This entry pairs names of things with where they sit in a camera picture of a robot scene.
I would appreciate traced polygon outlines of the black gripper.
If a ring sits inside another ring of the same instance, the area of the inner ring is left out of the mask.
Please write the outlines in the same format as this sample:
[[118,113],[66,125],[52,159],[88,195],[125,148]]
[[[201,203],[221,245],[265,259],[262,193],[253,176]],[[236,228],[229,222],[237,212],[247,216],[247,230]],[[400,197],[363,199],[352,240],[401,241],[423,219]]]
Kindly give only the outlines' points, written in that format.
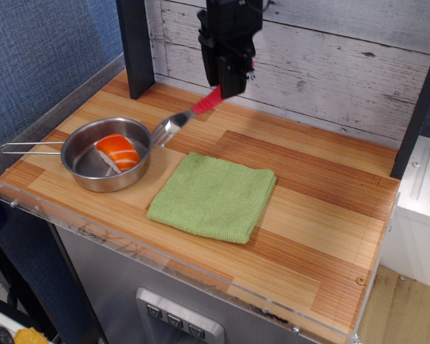
[[253,38],[262,29],[263,1],[207,1],[197,13],[206,78],[221,98],[240,95],[254,72]]

